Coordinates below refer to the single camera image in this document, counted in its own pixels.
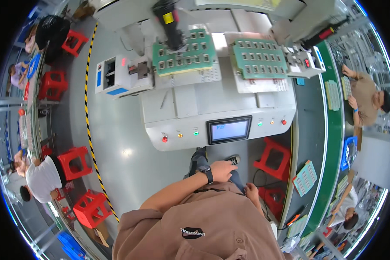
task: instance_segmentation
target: black watch strap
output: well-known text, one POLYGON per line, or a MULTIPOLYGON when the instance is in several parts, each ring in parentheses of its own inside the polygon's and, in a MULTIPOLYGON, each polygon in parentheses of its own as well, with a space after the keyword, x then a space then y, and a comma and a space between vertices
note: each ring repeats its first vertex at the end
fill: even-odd
POLYGON ((205 175, 207 176, 207 178, 208 178, 208 184, 213 183, 214 177, 213 177, 213 172, 211 171, 211 169, 209 169, 208 171, 205 171, 204 174, 205 174, 205 175))

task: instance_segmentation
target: yellow label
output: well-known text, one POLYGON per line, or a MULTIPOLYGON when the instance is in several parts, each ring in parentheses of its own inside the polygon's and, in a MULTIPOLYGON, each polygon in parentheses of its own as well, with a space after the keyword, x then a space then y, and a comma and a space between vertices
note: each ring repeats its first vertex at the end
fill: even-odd
POLYGON ((166 13, 165 15, 163 15, 163 19, 165 20, 165 24, 173 22, 172 13, 166 13))

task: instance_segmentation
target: yellow and black hazard stripe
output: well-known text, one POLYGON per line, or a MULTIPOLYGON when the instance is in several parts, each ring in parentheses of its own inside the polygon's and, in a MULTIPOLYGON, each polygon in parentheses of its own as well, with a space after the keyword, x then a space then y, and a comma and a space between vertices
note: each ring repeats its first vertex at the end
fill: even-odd
POLYGON ((103 192, 104 192, 104 195, 106 196, 106 199, 109 203, 109 206, 111 208, 111 211, 113 212, 113 215, 115 216, 115 219, 119 221, 119 218, 117 217, 117 214, 115 213, 114 211, 114 208, 113 208, 113 205, 111 205, 111 202, 110 202, 110 199, 109 199, 109 196, 107 195, 107 192, 106 192, 106 189, 104 188, 104 184, 103 184, 103 181, 101 180, 101 176, 100 176, 100 172, 98 171, 98 166, 97 166, 97 161, 95 159, 95 155, 94 155, 94 149, 92 147, 92 141, 91 141, 91 133, 90 133, 90 123, 89 123, 89 120, 88 120, 88 69, 89 69, 89 65, 90 65, 90 57, 91 57, 91 50, 92 50, 92 44, 94 43, 94 37, 95 37, 95 33, 97 31, 97 27, 98 27, 98 23, 95 25, 95 28, 94 28, 94 32, 92 34, 92 39, 91 39, 91 44, 90 44, 90 50, 88 52, 88 60, 87 60, 87 71, 85 73, 85 120, 87 122, 87 132, 88 132, 88 140, 89 140, 89 143, 90 143, 90 149, 91 149, 91 155, 92 155, 92 160, 94 161, 94 167, 95 167, 95 170, 97 172, 97 176, 98 176, 98 180, 100 181, 100 185, 101 185, 101 188, 103 189, 103 192))

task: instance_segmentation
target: plastic bag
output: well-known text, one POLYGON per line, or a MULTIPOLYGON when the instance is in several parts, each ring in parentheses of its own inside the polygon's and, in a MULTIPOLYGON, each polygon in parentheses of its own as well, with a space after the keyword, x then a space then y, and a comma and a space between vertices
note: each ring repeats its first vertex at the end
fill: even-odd
POLYGON ((354 142, 347 144, 346 148, 346 161, 348 165, 348 169, 351 169, 351 165, 353 164, 355 158, 357 157, 357 146, 354 142))
POLYGON ((283 243, 283 247, 281 248, 281 251, 290 253, 291 251, 293 251, 293 249, 295 249, 299 241, 300 241, 299 236, 286 239, 286 241, 283 243))

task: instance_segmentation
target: wristwatch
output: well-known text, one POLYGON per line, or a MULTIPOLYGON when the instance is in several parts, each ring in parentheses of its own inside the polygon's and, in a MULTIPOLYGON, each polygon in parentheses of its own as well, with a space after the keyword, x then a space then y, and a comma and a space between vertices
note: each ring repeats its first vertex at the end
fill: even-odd
POLYGON ((209 165, 200 166, 198 168, 198 171, 204 173, 208 178, 208 184, 213 183, 214 177, 213 173, 211 172, 211 167, 209 165))

